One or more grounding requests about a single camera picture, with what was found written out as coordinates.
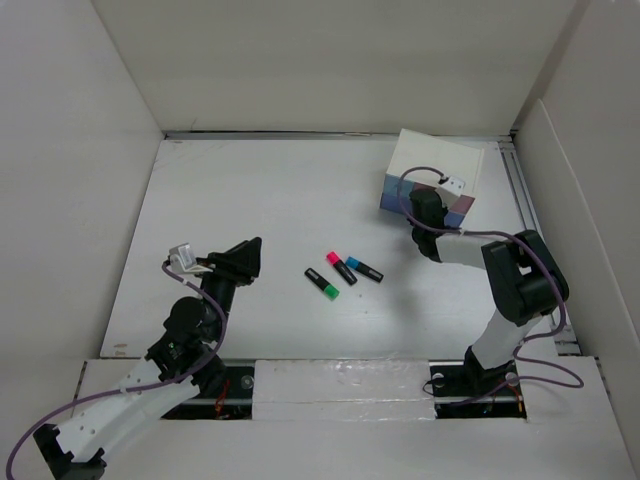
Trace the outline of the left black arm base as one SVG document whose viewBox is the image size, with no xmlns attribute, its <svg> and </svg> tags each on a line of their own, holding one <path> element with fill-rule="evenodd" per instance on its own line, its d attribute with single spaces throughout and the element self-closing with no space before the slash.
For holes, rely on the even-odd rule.
<svg viewBox="0 0 640 480">
<path fill-rule="evenodd" d="M 225 362 L 221 383 L 212 393 L 200 394 L 174 407 L 163 420 L 250 420 L 255 386 L 255 360 Z"/>
</svg>

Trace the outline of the light blue drawer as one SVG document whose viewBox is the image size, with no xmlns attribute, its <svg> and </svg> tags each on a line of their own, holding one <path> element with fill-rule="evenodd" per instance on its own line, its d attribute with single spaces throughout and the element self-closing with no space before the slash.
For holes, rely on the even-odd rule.
<svg viewBox="0 0 640 480">
<path fill-rule="evenodd" d="M 401 179 L 398 176 L 386 175 L 384 177 L 382 196 L 397 197 L 408 199 L 410 193 L 414 190 L 415 182 L 408 179 Z"/>
</svg>

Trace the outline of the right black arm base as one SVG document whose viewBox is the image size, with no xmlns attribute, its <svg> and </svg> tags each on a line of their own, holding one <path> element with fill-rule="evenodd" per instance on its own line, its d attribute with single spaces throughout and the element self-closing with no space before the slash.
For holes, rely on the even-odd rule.
<svg viewBox="0 0 640 480">
<path fill-rule="evenodd" d="M 434 399 L 439 420 L 526 418 L 521 387 L 504 385 L 517 374 L 513 362 L 479 377 L 458 361 L 431 363 L 429 372 L 422 391 Z"/>
</svg>

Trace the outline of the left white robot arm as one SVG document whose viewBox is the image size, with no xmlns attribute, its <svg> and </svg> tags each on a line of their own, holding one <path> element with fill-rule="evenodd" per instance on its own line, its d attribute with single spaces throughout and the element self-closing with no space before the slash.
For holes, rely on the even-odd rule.
<svg viewBox="0 0 640 480">
<path fill-rule="evenodd" d="M 238 288 L 259 276 L 262 240 L 244 240 L 225 252 L 194 256 L 190 245 L 170 250 L 163 272 L 191 290 L 177 300 L 162 336 L 116 386 L 74 401 L 73 418 L 44 421 L 32 437 L 56 479 L 99 479 L 108 458 L 186 400 L 212 396 L 226 366 L 218 355 Z"/>
</svg>

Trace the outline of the pink drawer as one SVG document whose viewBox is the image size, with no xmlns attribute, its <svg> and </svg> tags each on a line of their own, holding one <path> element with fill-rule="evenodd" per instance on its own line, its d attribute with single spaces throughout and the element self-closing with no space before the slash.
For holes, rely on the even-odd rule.
<svg viewBox="0 0 640 480">
<path fill-rule="evenodd" d="M 411 200 L 439 199 L 443 208 L 456 214 L 466 215 L 475 198 L 466 193 L 464 181 L 449 177 L 434 185 L 419 184 L 410 194 Z"/>
</svg>

